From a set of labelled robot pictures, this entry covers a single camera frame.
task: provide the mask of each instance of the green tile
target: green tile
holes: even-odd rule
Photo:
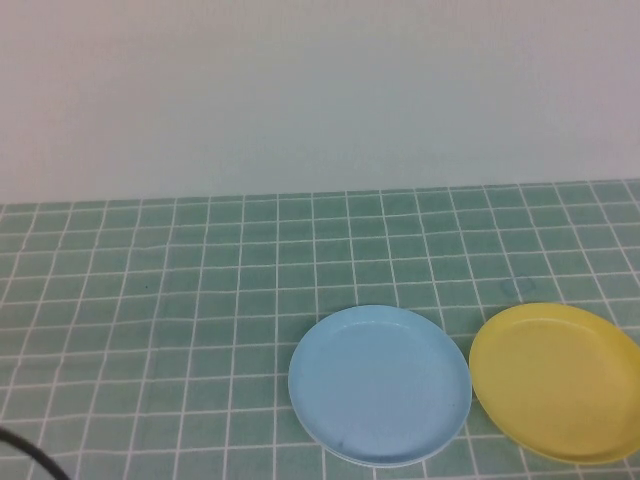
[[[399,307],[416,308],[437,305],[435,290],[431,283],[398,285],[396,289],[398,291]]]
[[[339,262],[351,260],[349,240],[327,240],[316,242],[316,261]]]
[[[273,374],[274,347],[236,347],[234,357],[235,375]]]
[[[560,293],[552,278],[518,278],[516,283],[523,302],[560,301]]]
[[[356,303],[354,287],[336,287],[318,289],[318,309],[320,312],[335,312]],[[314,311],[313,305],[307,307],[307,312]]]
[[[457,232],[458,222],[453,212],[427,213],[422,215],[425,233]]]
[[[449,192],[418,193],[418,206],[421,212],[446,212],[453,210]]]
[[[265,249],[265,247],[268,248],[268,245],[252,245],[252,247],[259,247],[257,249],[260,250],[260,248],[262,249]],[[169,256],[170,262],[171,262],[172,252],[173,252],[173,249],[171,249],[170,256]],[[249,249],[248,258],[250,258],[250,255],[253,253],[255,253],[255,251],[252,251],[251,249]],[[188,265],[183,265],[183,266],[199,267],[201,258],[198,258],[197,262],[195,260],[196,259],[193,259],[193,261],[189,262]],[[205,255],[204,255],[205,267],[235,267],[239,263],[240,263],[240,246],[239,245],[214,245],[214,246],[205,248]]]
[[[80,298],[85,277],[52,277],[44,292],[45,300],[65,300]]]
[[[328,240],[349,237],[349,223],[346,219],[316,220],[313,225],[315,238],[317,239]]]
[[[598,275],[597,278],[607,298],[640,297],[638,280],[631,274]]]
[[[426,465],[431,477],[456,477],[474,473],[469,443],[464,439],[452,441],[437,456],[428,459]]]
[[[128,452],[132,433],[133,417],[92,417],[85,448]]]
[[[609,248],[618,245],[609,226],[578,227],[576,231],[584,248]]]
[[[569,218],[574,225],[602,225],[607,223],[598,205],[567,207]]]
[[[304,430],[293,410],[278,410],[276,443],[306,443],[313,440]]]
[[[140,227],[166,227],[173,222],[173,207],[144,207],[140,211]]]
[[[559,277],[557,280],[565,300],[596,300],[602,298],[593,277]]]
[[[157,325],[155,335],[162,331],[160,324]],[[151,334],[150,323],[123,323],[117,324],[113,328],[109,349],[111,350],[136,350],[147,348],[149,345],[149,335]]]
[[[543,187],[522,187],[522,194],[530,207],[560,204],[560,198],[558,198],[558,194],[552,185]]]
[[[185,382],[146,382],[142,389],[140,410],[144,413],[180,413]]]
[[[391,305],[398,304],[393,285],[358,285],[358,305]]]
[[[188,350],[152,350],[149,354],[147,378],[159,380],[186,377],[188,361]]]
[[[275,320],[273,318],[239,318],[237,320],[236,343],[238,345],[274,341]]]
[[[127,455],[87,452],[82,457],[80,478],[111,480],[123,478]]]
[[[281,243],[278,252],[280,264],[313,263],[313,244],[311,242]]]
[[[524,205],[518,188],[488,188],[486,193],[493,208],[520,207]]]
[[[84,418],[49,419],[44,426],[41,447],[49,454],[75,452],[82,444]]]
[[[321,480],[322,451],[318,446],[276,449],[278,480]]]
[[[518,446],[506,438],[478,438],[472,440],[478,473],[498,475],[523,473],[524,465]]]
[[[97,414],[135,413],[140,394],[139,383],[101,383],[93,412]]]
[[[467,248],[467,253],[502,253],[502,245],[500,244],[500,237],[498,237],[497,232],[464,232],[464,244]],[[454,244],[456,245],[455,251],[452,254],[461,254],[464,253],[462,248],[458,249],[459,240],[455,240]],[[431,243],[429,243],[429,253],[431,255],[435,255],[433,250],[431,249]]]
[[[354,266],[358,285],[393,282],[391,265],[387,261],[358,262]]]
[[[246,202],[244,207],[245,222],[269,222],[277,220],[278,204],[276,201]],[[233,216],[236,222],[240,216]]]
[[[547,254],[547,258],[556,275],[588,274],[591,272],[582,252],[551,252]]]
[[[80,214],[92,215],[92,222],[95,224],[95,218],[102,219],[102,212],[77,212],[71,217],[71,221],[74,221],[74,216]],[[123,208],[118,210],[107,210],[104,216],[103,228],[134,228],[138,223],[138,209],[137,208]]]
[[[231,412],[230,445],[270,445],[273,412]]]
[[[616,225],[613,230],[623,247],[640,247],[640,225]]]
[[[484,324],[479,307],[446,307],[442,309],[442,316],[449,335],[475,335]]]
[[[232,408],[271,408],[273,407],[273,378],[236,378],[233,380]]]
[[[467,257],[434,258],[431,260],[435,280],[468,280],[471,278]]]
[[[569,220],[562,207],[532,208],[531,216],[536,227],[564,227],[569,225]]]
[[[227,453],[227,479],[272,480],[273,449],[250,448]]]
[[[602,207],[611,223],[638,223],[640,210],[633,203],[604,205]]]
[[[622,182],[593,183],[592,187],[598,200],[603,203],[628,202],[632,200]]]
[[[373,480],[373,470],[327,452],[326,454],[327,480]]]
[[[381,217],[352,218],[350,225],[353,238],[383,237],[386,234],[384,220]]]
[[[203,293],[199,300],[198,318],[232,317],[236,314],[235,292]]]
[[[472,282],[438,283],[436,288],[442,306],[478,304]]]
[[[223,447],[226,430],[226,413],[200,413],[186,415],[183,420],[182,441],[180,443],[180,447]]]
[[[353,285],[353,268],[350,263],[327,263],[316,267],[318,286]]]
[[[609,305],[618,325],[621,327],[639,326],[640,300],[615,300],[610,302]]]
[[[223,457],[211,450],[180,452],[177,478],[222,478]]]
[[[176,448],[179,430],[180,415],[139,417],[133,448],[135,450]]]
[[[479,280],[476,287],[483,305],[509,305],[518,301],[518,294],[511,278]]]
[[[188,291],[198,290],[198,281],[200,280],[200,272],[184,270],[182,272],[173,272],[174,274],[183,273],[183,275],[174,276],[178,287]],[[234,292],[238,288],[238,269],[237,268],[207,268],[202,270],[202,279],[200,280],[200,290],[210,292]]]
[[[349,215],[351,217],[379,217],[382,215],[382,204],[379,196],[348,197]]]
[[[278,319],[278,342],[299,342],[316,323],[315,314],[303,314]]]
[[[51,270],[53,258],[53,253],[24,253],[18,256],[18,264],[14,272],[14,277],[46,276]],[[2,275],[4,278],[10,276],[15,257],[7,256],[6,259],[10,261],[4,263],[3,267],[3,257],[0,257],[0,273],[4,273],[4,275]]]
[[[245,243],[267,243],[275,242],[277,239],[278,224],[276,222],[248,223],[242,230],[242,241]]]
[[[240,243],[242,227],[238,224],[209,225],[205,242],[215,243]]]
[[[452,190],[451,196],[457,210],[489,207],[483,190]]]
[[[540,251],[540,244],[535,230],[507,230],[500,233],[504,248],[509,253],[515,252],[537,252]]]
[[[240,289],[256,290],[276,287],[276,267],[246,267],[240,270]]]
[[[314,286],[315,273],[313,265],[285,265],[278,268],[278,287],[305,288]]]
[[[558,193],[562,202],[566,205],[596,203],[597,201],[588,184],[558,185]]]
[[[490,210],[474,210],[458,212],[460,230],[493,230],[496,225]]]
[[[577,250],[578,239],[571,228],[549,228],[540,230],[540,241],[545,250]]]
[[[155,316],[158,297],[123,298],[118,310],[118,322],[152,320]]]
[[[314,198],[313,213],[314,218],[346,217],[346,198]]]
[[[146,353],[111,352],[107,356],[102,372],[104,380],[138,380],[144,374]]]
[[[422,227],[418,215],[387,217],[389,235],[421,235]]]
[[[306,220],[311,218],[311,200],[280,200],[280,220]]]
[[[202,225],[207,223],[207,205],[178,205],[176,225]]]
[[[425,244],[424,244],[424,238],[422,236],[392,237],[389,239],[389,250],[390,250],[392,259],[427,256],[427,251],[425,249]],[[386,255],[384,255],[381,248],[377,250],[377,252],[378,252],[378,255],[380,256],[376,258],[387,258]]]
[[[4,215],[0,218],[0,234],[26,233],[33,223],[33,215]]]
[[[209,209],[209,223],[235,223],[242,221],[242,203],[213,203]]]
[[[46,279],[25,278],[13,279],[9,284],[5,301],[7,302],[30,302],[37,301],[42,296]]]
[[[313,222],[310,220],[281,222],[278,228],[281,242],[313,239]]]
[[[512,228],[530,228],[531,219],[526,208],[509,208],[495,210],[496,225],[508,230]]]
[[[503,255],[481,255],[469,257],[471,270],[476,279],[510,277],[509,265]]]
[[[26,355],[61,353],[67,339],[67,329],[31,330],[25,345]]]
[[[404,215],[418,211],[413,193],[385,193],[382,195],[382,205],[385,215]]]

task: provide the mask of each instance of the white wall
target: white wall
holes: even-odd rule
[[[0,202],[634,175],[637,0],[0,6]]]

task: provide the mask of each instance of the tile grout line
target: tile grout line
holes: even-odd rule
[[[211,201],[209,201],[207,203],[207,219],[209,218],[211,214]],[[209,232],[209,224],[207,223],[207,226],[205,227],[205,233],[204,236],[205,238],[207,238],[207,234]],[[188,354],[187,354],[187,366],[186,366],[186,378],[184,379],[184,390],[182,392],[182,405],[180,407],[180,424],[178,426],[178,437],[176,439],[176,452],[175,452],[175,456],[173,459],[173,474],[172,474],[172,478],[174,480],[178,479],[178,472],[179,472],[179,467],[180,467],[180,452],[181,452],[181,447],[182,447],[182,432],[184,430],[184,416],[185,416],[185,412],[186,412],[186,408],[187,408],[187,393],[189,391],[189,380],[191,379],[191,361],[192,361],[192,357],[193,357],[193,352],[194,352],[194,345],[195,345],[195,339],[196,339],[196,326],[198,324],[198,311],[200,308],[200,292],[202,290],[202,277],[204,276],[204,259],[205,259],[205,255],[206,255],[206,251],[207,249],[203,246],[202,247],[202,254],[200,256],[200,275],[198,277],[198,289],[196,291],[196,307],[195,307],[195,311],[194,311],[194,318],[193,318],[193,327],[191,328],[191,340],[189,342],[189,350],[188,350]],[[238,278],[240,278],[240,269],[238,268]]]
[[[69,226],[69,221],[71,220],[71,215],[67,216],[67,220],[65,221],[64,224],[64,231],[66,231],[66,229]],[[49,274],[47,275],[47,279],[44,282],[44,286],[42,287],[42,293],[40,294],[40,299],[38,300],[38,305],[36,307],[36,310],[33,314],[33,324],[35,326],[35,323],[37,321],[38,318],[38,314],[40,313],[40,309],[42,307],[42,302],[45,296],[45,293],[47,291],[47,287],[49,286],[49,281],[51,280],[52,274],[53,274],[53,269],[55,268],[55,263],[57,260],[57,256],[58,256],[58,251],[56,251],[56,253],[53,254],[53,257],[51,259],[51,267],[49,267]],[[81,298],[82,298],[82,292],[80,293],[80,298],[78,299],[78,304],[76,306],[76,312],[74,313],[74,320],[75,317],[78,315],[78,311],[80,310],[80,303],[81,303]],[[55,390],[56,390],[56,385],[58,383],[58,376],[60,374],[60,369],[62,368],[62,364],[64,362],[64,353],[67,350],[67,346],[69,344],[69,340],[71,338],[71,332],[73,331],[73,324],[74,321],[71,321],[71,324],[68,326],[68,331],[67,331],[67,335],[65,336],[65,340],[64,340],[64,346],[62,347],[62,352],[60,355],[60,358],[58,360],[58,365],[56,367],[55,373],[53,375],[53,381],[51,384],[51,392],[49,392],[49,398],[47,399],[47,406],[45,408],[45,414],[44,414],[44,419],[42,420],[42,426],[40,427],[40,433],[38,435],[38,442],[36,443],[36,445],[42,445],[43,441],[44,441],[44,434],[45,431],[47,429],[47,421],[49,419],[49,415],[51,412],[51,407],[53,405],[53,397],[55,395]],[[29,342],[29,337],[31,335],[31,332],[29,332],[28,335],[25,336],[25,343]],[[31,463],[31,465],[29,466],[29,472],[27,473],[27,478],[31,479],[31,477],[33,476],[33,472],[34,472],[34,463]]]
[[[173,203],[173,212],[172,212],[172,218],[171,218],[171,228],[169,230],[169,238],[171,237],[171,233],[173,231],[173,225],[176,222],[176,211],[177,211],[177,200],[174,201]],[[164,287],[164,282],[166,279],[166,268],[167,268],[167,262],[169,260],[169,245],[166,246],[166,250],[164,253],[164,269],[163,269],[163,273],[162,273],[162,277],[160,279],[160,287],[159,287],[159,291],[162,291],[163,287]],[[129,469],[131,468],[131,459],[132,459],[132,450],[134,447],[134,442],[135,442],[135,437],[136,437],[136,432],[138,429],[138,418],[139,418],[139,414],[140,414],[140,408],[142,407],[142,400],[144,398],[144,387],[145,387],[145,383],[146,383],[146,379],[147,379],[147,375],[149,374],[149,364],[151,363],[151,353],[153,351],[153,335],[155,333],[155,326],[156,326],[156,319],[158,317],[158,312],[160,311],[160,303],[161,303],[161,299],[162,296],[160,294],[158,294],[158,299],[156,300],[156,306],[154,309],[154,315],[153,315],[153,320],[151,321],[151,329],[149,331],[149,340],[147,341],[147,358],[145,360],[144,363],[144,369],[143,369],[143,373],[142,373],[142,379],[140,382],[140,391],[138,392],[138,400],[136,402],[136,411],[135,411],[135,416],[133,418],[133,426],[131,427],[131,438],[129,440],[129,449],[127,452],[127,459],[125,462],[125,467],[124,467],[124,472],[122,477],[124,479],[128,478],[129,476]]]
[[[233,318],[233,341],[231,343],[231,369],[229,372],[229,395],[227,398],[227,424],[225,427],[225,439],[224,439],[224,457],[222,460],[222,478],[227,479],[228,465],[229,465],[229,438],[231,432],[231,405],[233,402],[233,376],[235,373],[235,360],[236,360],[236,344],[238,334],[238,308],[240,300],[240,273],[242,272],[242,236],[244,234],[244,216],[246,210],[245,198],[242,197],[242,216],[240,223],[240,246],[238,247],[238,279],[236,281],[236,304],[234,309]]]
[[[136,217],[136,223],[138,223],[140,221],[140,214],[142,211],[142,202],[140,202],[140,205],[138,205],[138,214]],[[104,214],[102,216],[102,221],[101,221],[101,226],[104,226],[104,222],[106,221],[107,218],[107,210],[104,210]],[[97,245],[98,245],[98,238],[99,238],[100,234],[98,233],[98,235],[96,236],[96,251],[98,249]],[[134,236],[131,238],[131,243],[133,244],[135,240],[135,231],[134,231]],[[87,267],[87,273],[89,273],[91,271],[91,268],[93,267],[93,260],[95,258],[95,252],[91,254],[91,257],[89,259],[89,265]],[[91,394],[91,402],[89,404],[89,410],[87,411],[86,414],[86,420],[85,420],[85,424],[84,424],[84,428],[82,431],[82,437],[80,440],[80,453],[78,454],[78,463],[77,463],[77,472],[78,475],[80,474],[80,468],[82,467],[82,458],[83,458],[83,450],[84,450],[84,445],[87,442],[87,437],[89,435],[89,425],[91,423],[91,418],[92,418],[92,414],[93,414],[93,410],[95,409],[95,403],[96,403],[96,399],[98,398],[98,390],[100,389],[100,383],[102,380],[102,375],[104,372],[104,368],[105,365],[107,363],[107,357],[108,357],[108,352],[109,352],[109,344],[111,343],[111,339],[113,338],[113,332],[115,331],[115,327],[117,324],[117,316],[118,316],[118,311],[120,309],[120,305],[122,304],[122,296],[124,294],[124,289],[125,289],[125,283],[126,283],[126,278],[127,278],[127,272],[128,272],[128,267],[129,267],[129,262],[131,259],[131,250],[129,250],[129,252],[127,253],[127,260],[126,260],[126,264],[125,264],[125,272],[123,274],[122,277],[122,285],[120,285],[120,296],[118,297],[118,301],[117,301],[117,305],[116,305],[116,310],[113,314],[113,320],[110,323],[109,326],[109,334],[107,335],[107,341],[105,343],[105,347],[104,347],[104,351],[102,353],[102,362],[100,364],[100,369],[98,371],[98,376],[96,377],[96,381],[95,381],[95,385],[93,387],[93,392]],[[84,297],[84,291],[85,291],[85,287],[87,285],[87,283],[89,282],[89,275],[87,275],[86,280],[85,280],[85,284],[82,287],[82,292],[80,293],[80,298],[78,299],[78,307],[76,309],[73,321],[71,322],[71,326],[70,329],[74,327],[75,322],[77,321],[77,317],[80,311],[80,304],[82,302],[82,299]],[[67,345],[65,343],[65,347],[63,348],[63,352],[66,351],[67,349]]]
[[[484,308],[482,308],[482,301],[480,300],[480,293],[478,292],[478,285],[476,284],[476,280],[475,280],[475,276],[473,275],[473,270],[471,270],[471,262],[469,260],[469,255],[467,252],[467,244],[464,240],[464,235],[462,234],[462,230],[460,229],[460,219],[458,218],[458,213],[456,211],[456,204],[455,201],[453,200],[453,194],[451,193],[451,189],[447,188],[447,192],[449,193],[449,201],[451,202],[451,206],[453,208],[453,214],[456,218],[456,225],[458,226],[458,233],[460,235],[460,239],[462,241],[462,250],[464,252],[464,256],[467,260],[467,268],[469,269],[469,275],[471,278],[471,283],[473,285],[473,290],[475,292],[476,295],[476,300],[478,302],[478,306],[480,307],[480,312],[482,314],[482,322],[485,323],[487,321],[485,312],[484,312]],[[433,276],[433,281],[435,282],[435,272],[433,272],[434,276]],[[476,476],[479,475],[479,469],[478,469],[478,462],[476,460],[476,453],[475,450],[473,449],[473,442],[471,441],[471,435],[469,434],[469,427],[467,426],[467,423],[465,421],[464,424],[464,431],[465,431],[465,435],[467,437],[467,441],[469,443],[469,453],[471,455],[471,463],[473,464],[473,472]]]
[[[491,212],[491,218],[493,219],[493,223],[494,225],[498,226],[498,222],[496,221],[496,215],[495,212],[493,211],[493,207],[491,205],[491,199],[489,198],[489,195],[487,194],[486,189],[484,188],[484,186],[482,187],[482,191],[484,193],[484,198],[487,200],[487,204],[489,205],[489,211]],[[516,289],[516,293],[518,295],[518,303],[522,304],[523,300],[522,300],[522,293],[520,292],[520,287],[518,286],[518,279],[515,276],[515,273],[513,272],[513,266],[511,265],[511,259],[509,258],[509,255],[507,253],[507,249],[504,246],[504,242],[502,240],[502,235],[500,235],[500,233],[498,233],[498,240],[500,242],[500,249],[502,250],[502,254],[504,255],[504,258],[507,261],[507,267],[509,268],[509,273],[511,274],[511,278],[513,279],[513,285]],[[520,453],[520,460],[522,461],[522,465],[524,466],[524,471],[527,475],[527,478],[529,480],[531,480],[531,472],[529,471],[529,465],[527,463],[527,458],[524,454],[524,449],[522,448],[521,445],[516,444],[518,447],[518,452]]]

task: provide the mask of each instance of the tiled countertop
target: tiled countertop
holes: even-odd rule
[[[524,452],[476,401],[445,451],[377,470],[298,425],[296,342],[354,304],[465,354],[507,306],[578,305],[640,342],[640,181],[6,205],[0,418],[77,478],[640,479]],[[3,479],[46,478],[0,448]]]

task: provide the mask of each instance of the plate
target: plate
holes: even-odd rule
[[[579,308],[530,304],[490,319],[473,388],[506,435],[555,460],[596,464],[640,448],[640,348]]]
[[[369,305],[334,313],[307,332],[291,359],[289,393],[302,426],[328,450],[396,467],[456,436],[471,406],[471,377],[435,324]]]

